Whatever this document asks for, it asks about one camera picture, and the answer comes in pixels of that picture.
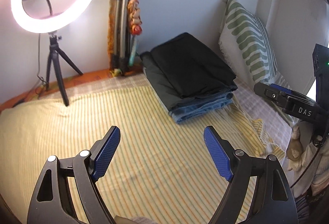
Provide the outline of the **gloved right hand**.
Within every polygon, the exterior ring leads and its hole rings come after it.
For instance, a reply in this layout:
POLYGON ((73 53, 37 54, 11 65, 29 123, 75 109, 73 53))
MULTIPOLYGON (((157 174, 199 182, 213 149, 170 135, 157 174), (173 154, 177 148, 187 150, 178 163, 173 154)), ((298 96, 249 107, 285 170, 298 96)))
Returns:
POLYGON ((299 121, 292 129, 286 151, 289 174, 293 176, 295 198, 311 189, 312 195, 319 194, 328 186, 328 140, 321 148, 311 142, 313 125, 299 121))

